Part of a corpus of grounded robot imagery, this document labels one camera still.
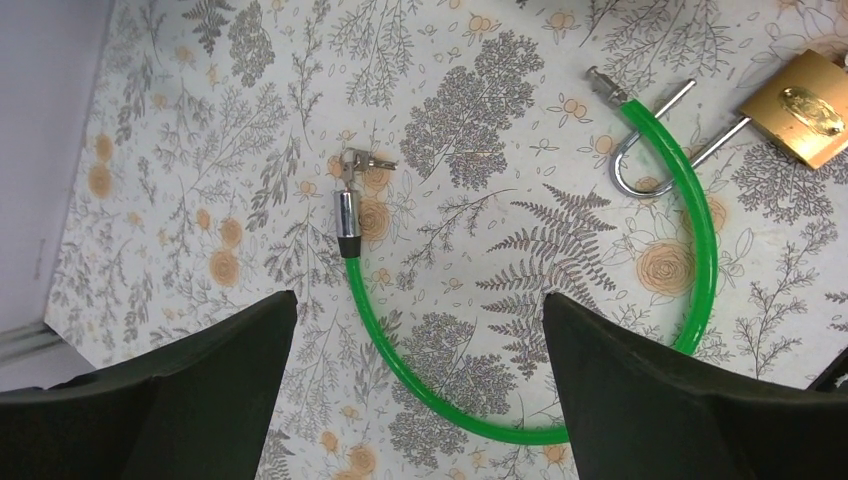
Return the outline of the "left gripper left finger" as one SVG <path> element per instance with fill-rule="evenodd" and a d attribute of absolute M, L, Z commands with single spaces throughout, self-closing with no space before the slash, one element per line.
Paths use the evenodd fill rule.
<path fill-rule="evenodd" d="M 251 479 L 297 299 L 280 291 L 168 345 L 1 396 L 5 479 Z"/>

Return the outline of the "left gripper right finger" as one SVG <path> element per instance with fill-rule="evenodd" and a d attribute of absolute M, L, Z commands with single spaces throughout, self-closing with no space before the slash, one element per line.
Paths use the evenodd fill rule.
<path fill-rule="evenodd" d="M 756 380 L 560 293 L 543 328 L 582 479 L 843 479 L 847 395 Z"/>

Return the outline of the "green cable lock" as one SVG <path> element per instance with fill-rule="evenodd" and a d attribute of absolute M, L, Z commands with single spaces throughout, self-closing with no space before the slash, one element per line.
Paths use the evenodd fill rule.
<path fill-rule="evenodd" d="M 630 122 L 636 120 L 637 125 L 649 125 L 653 113 L 635 99 L 636 105 L 620 107 L 620 113 Z M 653 148 L 662 157 L 679 188 L 684 205 L 690 215 L 693 242 L 695 245 L 694 285 L 690 297 L 688 316 L 682 332 L 673 347 L 684 355 L 691 355 L 700 345 L 701 339 L 709 323 L 713 309 L 718 278 L 718 246 L 715 237 L 714 222 L 708 205 L 707 196 L 701 186 L 698 176 L 685 156 L 682 147 L 676 142 L 668 130 L 662 125 L 657 130 L 650 126 L 648 137 Z M 349 288 L 365 330 L 372 341 L 377 353 L 395 375 L 396 379 L 406 387 L 417 400 L 432 413 L 447 421 L 449 424 L 466 432 L 478 435 L 488 440 L 512 445 L 543 446 L 566 443 L 569 433 L 563 427 L 547 429 L 520 430 L 507 426 L 487 423 L 479 418 L 466 414 L 450 404 L 447 400 L 434 393 L 407 366 L 397 353 L 392 342 L 374 313 L 364 286 L 361 271 L 362 227 L 360 222 L 360 196 L 355 189 L 334 192 L 334 213 L 336 237 L 340 256 L 344 261 L 348 275 Z"/>

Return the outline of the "brass padlock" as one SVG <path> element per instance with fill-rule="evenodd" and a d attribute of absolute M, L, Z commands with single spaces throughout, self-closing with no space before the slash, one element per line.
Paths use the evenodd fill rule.
<path fill-rule="evenodd" d="M 586 77 L 613 107 L 622 113 L 633 110 L 635 99 L 606 74 L 592 66 Z M 650 126 L 662 127 L 658 119 L 665 115 L 695 87 L 696 80 L 689 79 L 653 113 L 647 126 L 635 126 L 619 145 L 609 165 L 609 172 L 617 190 L 636 199 L 662 196 L 682 180 L 668 180 L 653 190 L 638 190 L 630 186 L 622 174 L 622 161 L 628 150 L 642 137 L 648 137 Z M 829 60 L 814 50 L 795 56 L 737 109 L 737 121 L 721 135 L 714 137 L 699 153 L 690 159 L 693 169 L 700 166 L 733 136 L 746 126 L 754 125 L 769 141 L 784 153 L 801 161 L 811 169 L 819 169 L 847 148 L 847 65 Z"/>

